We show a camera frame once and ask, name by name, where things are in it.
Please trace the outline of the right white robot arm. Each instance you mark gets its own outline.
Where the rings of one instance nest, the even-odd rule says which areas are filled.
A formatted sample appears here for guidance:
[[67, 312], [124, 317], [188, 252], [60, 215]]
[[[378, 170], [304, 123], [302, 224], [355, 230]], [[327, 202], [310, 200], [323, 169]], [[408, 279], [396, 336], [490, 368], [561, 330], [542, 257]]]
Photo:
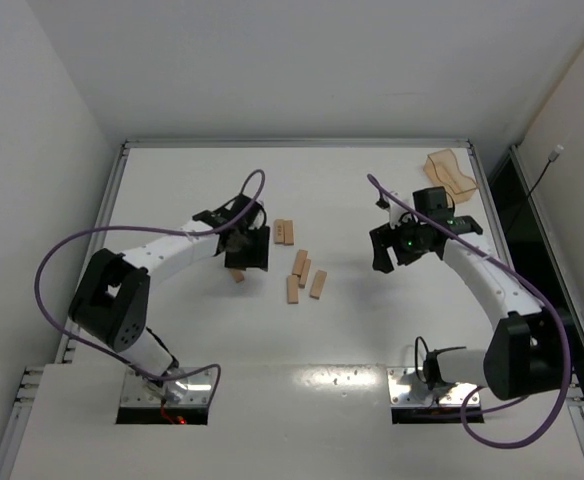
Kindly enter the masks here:
[[500, 400], [562, 386], [570, 362], [561, 318], [512, 273], [495, 265], [487, 237], [471, 216], [458, 216], [442, 187], [414, 192], [410, 208], [380, 194], [387, 223], [370, 231], [374, 270], [388, 274], [433, 253], [464, 282], [489, 320], [493, 336], [484, 350], [453, 346], [428, 351], [421, 382], [429, 389], [470, 383]]

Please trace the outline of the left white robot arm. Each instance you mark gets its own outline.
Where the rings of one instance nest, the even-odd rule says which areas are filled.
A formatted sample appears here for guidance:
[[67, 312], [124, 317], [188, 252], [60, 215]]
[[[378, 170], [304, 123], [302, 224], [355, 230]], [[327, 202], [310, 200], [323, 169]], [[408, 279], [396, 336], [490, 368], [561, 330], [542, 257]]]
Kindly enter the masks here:
[[261, 203], [237, 195], [204, 210], [178, 229], [120, 253], [107, 248], [88, 262], [70, 303], [69, 317], [82, 330], [132, 366], [156, 389], [179, 372], [179, 362], [147, 327], [153, 287], [191, 265], [222, 256], [229, 270], [266, 271], [270, 227]]

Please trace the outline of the engraved wood block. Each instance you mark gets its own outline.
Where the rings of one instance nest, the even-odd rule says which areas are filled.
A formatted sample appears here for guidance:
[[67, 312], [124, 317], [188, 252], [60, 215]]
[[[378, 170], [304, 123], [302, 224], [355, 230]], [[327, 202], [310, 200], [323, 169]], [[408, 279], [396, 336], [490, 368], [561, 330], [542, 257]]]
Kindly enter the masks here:
[[273, 223], [274, 243], [281, 245], [285, 243], [285, 224], [283, 219], [276, 219]]

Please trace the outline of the translucent orange plastic container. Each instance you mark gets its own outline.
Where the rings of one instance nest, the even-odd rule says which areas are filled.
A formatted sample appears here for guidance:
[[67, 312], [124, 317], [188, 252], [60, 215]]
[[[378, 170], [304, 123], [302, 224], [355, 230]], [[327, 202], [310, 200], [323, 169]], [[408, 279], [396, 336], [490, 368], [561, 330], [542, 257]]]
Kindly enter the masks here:
[[428, 154], [423, 171], [432, 185], [443, 187], [455, 203], [469, 201], [478, 189], [476, 181], [461, 171], [451, 149]]

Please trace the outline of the plain wood block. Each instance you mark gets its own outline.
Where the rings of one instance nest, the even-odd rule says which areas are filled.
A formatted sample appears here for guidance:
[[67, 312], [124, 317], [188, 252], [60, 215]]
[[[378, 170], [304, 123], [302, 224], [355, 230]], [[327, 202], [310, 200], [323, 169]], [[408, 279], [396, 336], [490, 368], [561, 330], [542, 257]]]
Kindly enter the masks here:
[[241, 283], [245, 279], [244, 274], [239, 270], [231, 270], [230, 273], [236, 283]]

